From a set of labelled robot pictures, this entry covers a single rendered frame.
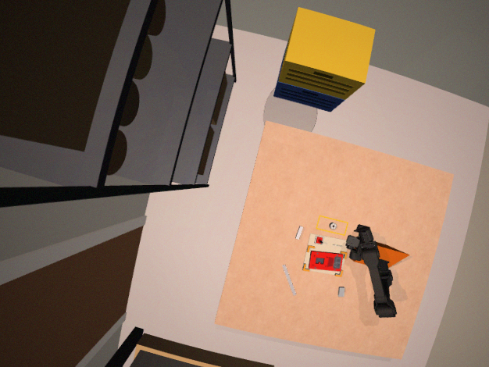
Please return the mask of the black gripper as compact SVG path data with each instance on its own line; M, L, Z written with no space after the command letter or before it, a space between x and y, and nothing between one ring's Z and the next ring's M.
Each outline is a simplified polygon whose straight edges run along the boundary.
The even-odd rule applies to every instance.
M359 228L362 228L362 227L365 227L365 226L359 224L357 226L357 229L356 230L353 230L353 231L356 232L356 233L358 233L358 229ZM357 249L354 248L354 249L350 250L350 252L349 252L349 258L352 259L352 260L361 261L362 258L361 258L360 254L359 254L359 249L358 248Z

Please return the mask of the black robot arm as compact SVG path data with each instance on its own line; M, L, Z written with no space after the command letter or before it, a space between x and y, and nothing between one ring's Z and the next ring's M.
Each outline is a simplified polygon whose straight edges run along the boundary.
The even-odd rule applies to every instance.
M360 237L348 235L346 248L352 250L354 248L359 249L359 254L369 268L369 274L371 276L371 282L374 290L374 310L379 318L391 318L396 317L396 307L393 300L390 299L390 288L392 285L393 276L392 272L388 268L387 260L379 259L380 252L377 247L377 242L373 241L374 237L368 226L358 229ZM362 244L360 244L362 242Z

